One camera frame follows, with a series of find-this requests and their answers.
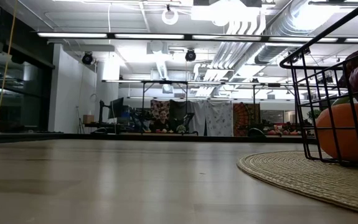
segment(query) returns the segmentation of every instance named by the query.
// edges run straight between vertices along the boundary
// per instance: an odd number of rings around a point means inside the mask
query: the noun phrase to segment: black metal basket
[[[341,156],[341,148],[339,147],[339,141],[337,136],[337,131],[340,129],[351,129],[355,130],[358,140],[358,120],[357,120],[357,114],[355,109],[355,103],[353,100],[353,97],[358,95],[358,91],[352,91],[351,84],[349,83],[349,79],[345,78],[345,85],[340,85],[338,76],[340,73],[347,77],[347,69],[346,65],[355,59],[358,58],[358,55],[352,58],[349,58],[348,60],[345,60],[343,62],[337,63],[331,67],[320,67],[320,66],[308,66],[305,62],[304,56],[307,53],[309,47],[315,43],[317,43],[320,39],[324,38],[328,34],[330,34],[332,31],[336,30],[338,27],[342,26],[343,24],[347,23],[349,20],[353,19],[355,16],[358,15],[358,8],[354,9],[352,12],[350,12],[348,15],[344,16],[341,20],[337,21],[335,24],[333,24],[331,27],[326,29],[324,32],[320,33],[318,36],[316,36],[314,39],[310,40],[307,44],[300,47],[298,50],[290,54],[288,57],[286,57],[283,61],[280,62],[281,68],[286,68],[291,70],[291,74],[293,77],[293,88],[295,92],[295,104],[296,104],[296,110],[299,117],[299,124],[301,128],[301,135],[303,138],[303,147],[304,147],[304,155],[307,159],[312,160],[320,160],[322,162],[329,162],[329,163],[339,163],[343,166],[358,166],[358,162],[350,162],[342,159]],[[301,60],[301,65],[294,65],[294,62],[296,60]],[[301,70],[304,72],[304,78],[298,78],[297,71]],[[308,99],[308,102],[301,103],[301,94],[299,93],[299,87],[305,86],[307,89],[306,98]],[[329,92],[335,91],[336,94],[329,94]],[[352,117],[354,126],[353,127],[336,127],[334,123],[334,115],[332,113],[332,100],[337,100],[340,98],[350,98],[350,105],[352,110]],[[331,127],[317,127],[316,126],[316,114],[314,112],[314,109],[319,108],[321,106],[321,103],[326,103],[324,107],[326,110],[329,110],[329,116],[331,120]],[[311,110],[311,119],[313,121],[312,124],[308,124],[303,120],[303,114],[302,114],[302,108],[309,108]],[[319,136],[318,136],[318,130],[319,129],[328,129],[332,130],[335,147],[336,147],[336,158],[326,158],[324,157],[320,143],[319,143]],[[310,130],[314,130],[314,137],[308,135],[308,132]],[[309,138],[315,138],[317,142],[317,148],[318,148],[318,154],[319,156],[313,156],[310,151],[310,145],[309,145]]]

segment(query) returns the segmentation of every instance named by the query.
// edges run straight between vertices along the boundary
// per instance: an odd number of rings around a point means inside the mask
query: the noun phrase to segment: fabric backdrop
[[[233,108],[230,102],[206,102],[208,136],[233,136]]]
[[[252,123],[260,122],[260,104],[233,104],[233,132],[234,136],[248,136],[248,128]]]
[[[197,131],[198,136],[203,136],[205,131],[205,105],[204,101],[189,102],[189,113],[195,113],[190,121],[190,133]]]
[[[170,100],[169,108],[169,119],[172,121],[174,119],[182,120],[186,115],[186,102],[177,102]]]
[[[169,101],[151,100],[151,113],[156,119],[159,119],[159,113],[162,111],[165,111],[166,119],[169,119],[169,108],[170,108]]]

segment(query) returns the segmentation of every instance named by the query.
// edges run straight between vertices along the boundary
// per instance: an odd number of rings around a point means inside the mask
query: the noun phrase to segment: wire basket
[[[358,117],[355,109],[354,97],[358,96],[358,91],[353,91],[350,81],[348,78],[343,78],[344,83],[340,83],[339,78],[342,76],[348,77],[350,75],[349,69],[347,66],[358,59],[358,55],[355,57],[349,58],[345,61],[339,62],[331,67],[320,67],[320,66],[308,66],[305,60],[305,54],[309,53],[309,47],[317,43],[320,39],[324,38],[332,31],[347,23],[349,20],[358,15],[358,8],[353,10],[351,13],[343,17],[341,20],[337,21],[334,25],[329,27],[327,30],[316,36],[307,44],[300,47],[297,51],[290,54],[280,63],[280,67],[287,68],[291,70],[293,78],[293,88],[295,96],[295,105],[299,117],[299,124],[301,130],[301,136],[303,139],[304,155],[307,159],[311,160],[320,160],[322,162],[329,163],[339,163],[343,166],[358,166],[357,161],[347,161],[342,158],[343,149],[340,147],[340,141],[338,132],[340,130],[354,130],[357,136],[357,145],[358,145]],[[304,73],[304,78],[299,77],[299,71]],[[306,87],[307,91],[305,93],[299,92],[299,88]],[[332,101],[338,100],[341,98],[348,97],[350,99],[350,107],[352,111],[352,119],[354,122],[353,126],[343,127],[336,126],[334,122],[334,113],[332,112]],[[302,110],[303,108],[310,109],[311,121],[309,123],[307,120],[304,120],[304,115]],[[316,120],[317,114],[315,109],[325,108],[329,112],[329,120],[331,122],[330,127],[317,127]],[[320,141],[319,134],[322,134],[322,130],[331,130],[333,135],[333,140],[335,143],[336,157],[330,158],[324,156]],[[318,156],[311,153],[310,138],[315,138],[317,142]]]

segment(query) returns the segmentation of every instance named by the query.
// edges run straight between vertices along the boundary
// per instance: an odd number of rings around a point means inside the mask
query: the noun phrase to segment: woven round rug
[[[311,161],[303,152],[255,154],[237,166],[285,190],[358,211],[358,168]]]

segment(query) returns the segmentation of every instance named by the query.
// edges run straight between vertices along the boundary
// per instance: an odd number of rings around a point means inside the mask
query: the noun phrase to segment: cardboard box
[[[83,115],[83,123],[90,124],[94,122],[94,115]]]

